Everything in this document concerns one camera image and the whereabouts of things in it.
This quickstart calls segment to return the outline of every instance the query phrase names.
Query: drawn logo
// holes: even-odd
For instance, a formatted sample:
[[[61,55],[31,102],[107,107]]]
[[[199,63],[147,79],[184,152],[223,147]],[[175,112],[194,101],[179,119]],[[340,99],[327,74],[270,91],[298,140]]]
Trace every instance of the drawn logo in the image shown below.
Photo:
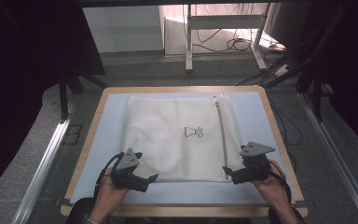
[[[198,135],[199,138],[201,138],[203,136],[202,128],[199,127],[198,129],[193,129],[193,128],[185,127],[185,138],[188,138],[189,136],[194,134]]]

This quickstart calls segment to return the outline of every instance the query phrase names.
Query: table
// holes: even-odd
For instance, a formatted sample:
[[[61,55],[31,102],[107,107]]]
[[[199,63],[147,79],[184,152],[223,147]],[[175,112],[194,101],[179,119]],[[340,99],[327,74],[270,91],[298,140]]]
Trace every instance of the table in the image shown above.
[[[279,2],[304,2],[305,0],[237,0],[237,1],[222,1],[222,0],[79,0],[74,5],[80,7],[133,7],[133,6],[162,6],[162,5],[196,5],[196,4],[223,4],[223,3],[279,3]],[[59,4],[59,1],[56,0],[49,0],[51,4]],[[275,85],[285,81],[287,78],[292,77],[302,71],[311,70],[311,72],[304,72],[301,74],[299,81],[296,84],[296,89],[298,91],[306,91],[309,87],[311,82],[314,82],[313,91],[315,92],[315,97],[313,98],[313,113],[316,115],[319,121],[322,121],[322,116],[320,114],[320,104],[321,104],[321,97],[322,97],[322,77],[320,73],[316,71],[316,65],[321,58],[321,52],[324,48],[324,45],[329,40],[331,34],[334,32],[335,27],[339,23],[341,17],[343,16],[346,8],[348,7],[350,1],[338,1],[337,8],[335,9],[334,15],[328,21],[328,24],[325,28],[325,32],[319,39],[316,47],[314,48],[313,52],[308,56],[307,60],[303,63],[300,63],[293,69],[289,70],[285,74],[280,77],[275,78],[274,80],[270,81],[266,84],[266,87],[274,87]],[[267,12],[269,8],[266,8],[266,11],[261,15],[260,23],[253,24],[255,28],[264,27]],[[187,25],[187,30],[196,29],[191,24]],[[220,28],[221,25],[214,25],[213,28]],[[254,44],[251,45],[252,52],[255,56],[257,65],[259,66],[261,71],[267,70],[265,63],[259,53],[258,50],[258,40],[261,36],[261,31],[257,32],[257,38]],[[192,71],[192,47],[191,47],[191,37],[187,40],[186,45],[186,71]]]
[[[297,201],[304,201],[301,189],[297,183],[295,173],[286,152],[281,134],[279,132],[277,122],[273,116],[269,105],[268,97],[262,87],[259,86],[240,86],[240,87],[224,87],[224,86],[190,86],[190,87],[129,87],[129,88],[107,88],[104,90],[100,103],[98,104],[93,121],[89,128],[85,144],[82,148],[81,155],[78,159],[72,180],[65,195],[65,200],[70,200],[76,187],[76,183],[83,171],[86,159],[89,155],[93,138],[96,134],[99,121],[101,119],[105,102],[109,94],[114,93],[163,93],[163,92],[246,92],[257,91],[262,99],[263,106],[268,116],[273,136],[281,153],[286,175],[291,180],[290,186],[292,193]],[[308,214],[307,207],[297,207],[298,211],[304,217]],[[68,216],[71,206],[62,205],[62,214]],[[120,206],[113,214],[119,217],[266,217],[268,208],[266,206],[140,206],[126,205]]]
[[[202,29],[257,29],[255,42],[251,43],[252,53],[261,71],[267,67],[260,54],[259,43],[263,34],[264,25],[269,14],[269,5],[261,15],[225,15],[225,16],[192,16],[191,5],[187,8],[187,42],[186,42],[186,71],[193,70],[193,53],[191,43],[191,31]]]

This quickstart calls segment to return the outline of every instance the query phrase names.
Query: metal rail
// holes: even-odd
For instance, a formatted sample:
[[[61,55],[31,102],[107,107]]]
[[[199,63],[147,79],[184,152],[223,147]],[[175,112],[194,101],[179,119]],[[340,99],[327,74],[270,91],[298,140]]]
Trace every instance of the metal rail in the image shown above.
[[[48,171],[51,167],[51,164],[54,162],[55,155],[61,144],[61,141],[66,133],[68,125],[72,119],[72,116],[75,112],[75,104],[69,104],[69,114],[67,120],[62,123],[59,123],[57,129],[55,130],[49,144],[46,149],[45,155],[43,156],[37,170],[34,174],[34,177],[31,181],[30,186],[28,187],[25,195],[21,201],[19,209],[17,210],[16,215],[14,216],[11,223],[21,224],[27,223],[29,216],[31,215],[32,210],[34,209],[34,204],[37,201],[39,193],[45,184],[46,178],[48,176]]]
[[[310,120],[315,127],[316,132],[319,134],[324,147],[326,148],[328,155],[330,156],[331,161],[335,165],[339,175],[341,176],[342,181],[344,182],[345,187],[347,188],[349,194],[351,195],[354,203],[358,208],[358,183],[353,177],[351,170],[348,168],[345,161],[342,159],[341,154],[339,153],[336,145],[334,144],[333,139],[330,137],[330,134],[325,129],[324,124],[320,122],[312,112],[312,103],[306,95],[302,92],[298,94],[298,97],[301,100],[301,103],[305,107]]]

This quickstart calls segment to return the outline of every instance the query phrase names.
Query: gray floor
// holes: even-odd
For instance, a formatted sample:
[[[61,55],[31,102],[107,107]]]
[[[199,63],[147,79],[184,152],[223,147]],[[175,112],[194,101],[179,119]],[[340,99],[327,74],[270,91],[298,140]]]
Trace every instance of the gray floor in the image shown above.
[[[250,53],[195,57],[194,71],[185,71],[184,57],[164,57],[162,52],[103,54],[105,77],[110,86],[233,86],[247,77],[258,74]],[[79,152],[88,132],[93,113],[103,90],[81,79],[84,91],[68,96],[76,104],[71,129],[60,146],[28,223],[64,223],[60,213],[62,198],[76,165]],[[251,79],[242,85],[257,82]],[[294,90],[296,78],[268,89],[282,134],[286,130],[288,150],[296,160],[296,176],[309,208],[307,223],[358,223],[358,208],[343,184],[327,150],[310,122],[310,117]],[[358,137],[343,122],[334,108],[323,98],[324,125],[335,141],[343,160],[358,181]],[[10,223],[31,182],[39,162],[60,119],[58,87],[45,92],[43,107],[25,139],[18,156],[0,179],[0,223]],[[253,223],[268,223],[256,218]]]

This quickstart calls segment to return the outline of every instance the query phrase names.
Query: zipper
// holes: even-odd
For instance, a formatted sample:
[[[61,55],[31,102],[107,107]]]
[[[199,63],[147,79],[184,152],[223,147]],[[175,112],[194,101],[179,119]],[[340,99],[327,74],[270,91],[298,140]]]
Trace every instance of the zipper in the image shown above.
[[[213,100],[214,100],[214,105],[216,106],[216,109],[217,109],[217,115],[219,117],[220,132],[222,134],[222,143],[223,143],[223,157],[224,157],[224,161],[225,161],[225,166],[227,166],[227,164],[228,164],[228,162],[227,162],[227,146],[226,146],[225,128],[223,126],[222,112],[220,110],[219,102],[217,101],[217,98],[215,96],[213,97]]]

